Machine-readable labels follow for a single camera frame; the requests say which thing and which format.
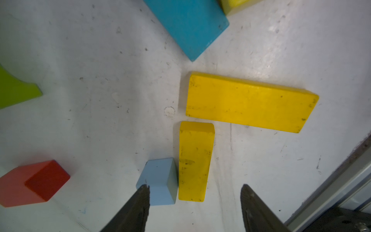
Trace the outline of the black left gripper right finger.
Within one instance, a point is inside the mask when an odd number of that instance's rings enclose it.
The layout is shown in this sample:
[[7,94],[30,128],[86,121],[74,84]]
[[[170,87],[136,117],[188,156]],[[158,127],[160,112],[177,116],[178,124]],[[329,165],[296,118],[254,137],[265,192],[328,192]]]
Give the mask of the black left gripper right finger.
[[287,226],[249,185],[242,186],[240,200],[244,227],[247,232],[289,232]]

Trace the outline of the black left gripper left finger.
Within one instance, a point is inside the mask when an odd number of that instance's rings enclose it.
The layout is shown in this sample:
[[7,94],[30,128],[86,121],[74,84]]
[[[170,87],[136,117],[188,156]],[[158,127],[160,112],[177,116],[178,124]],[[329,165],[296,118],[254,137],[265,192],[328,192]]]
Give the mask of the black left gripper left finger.
[[150,208],[150,188],[141,185],[101,232],[144,232]]

